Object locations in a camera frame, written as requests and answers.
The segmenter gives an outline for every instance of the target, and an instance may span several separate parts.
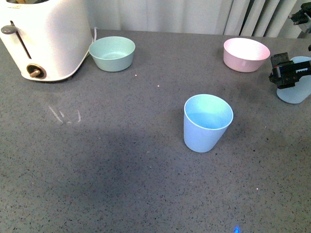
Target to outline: white curtain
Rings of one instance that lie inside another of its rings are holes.
[[[92,0],[86,5],[91,27],[99,29],[297,38],[298,26],[287,16],[300,10],[304,2],[307,0]]]

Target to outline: cup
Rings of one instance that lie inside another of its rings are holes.
[[[233,111],[223,99],[200,94],[184,106],[184,141],[195,152],[210,151],[233,120]]]
[[[294,63],[311,61],[311,57],[293,57],[291,59]],[[299,82],[295,83],[295,86],[277,89],[277,96],[287,103],[297,104],[301,103],[305,98],[311,94],[311,75],[306,75],[300,78]]]

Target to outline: bowl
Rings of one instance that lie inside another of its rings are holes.
[[[262,43],[247,38],[232,38],[224,43],[224,63],[239,72],[253,72],[270,56]]]
[[[125,37],[109,36],[96,40],[89,53],[99,69],[118,72],[128,68],[133,61],[135,43]]]

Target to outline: toaster lever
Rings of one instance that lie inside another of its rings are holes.
[[[17,32],[17,28],[14,25],[6,25],[1,28],[1,32],[6,35],[14,34]]]
[[[15,33],[16,36],[18,37],[18,40],[20,41],[21,45],[23,46],[28,58],[31,59],[31,56],[30,56],[22,38],[20,37],[20,34],[18,33],[17,27],[14,25],[14,23],[12,21],[11,21],[11,25],[6,25],[6,26],[2,27],[1,32],[3,34],[6,34],[6,35],[11,35],[11,34]]]

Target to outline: toaster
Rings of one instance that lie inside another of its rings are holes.
[[[22,77],[72,76],[93,41],[83,0],[0,0],[0,38]]]

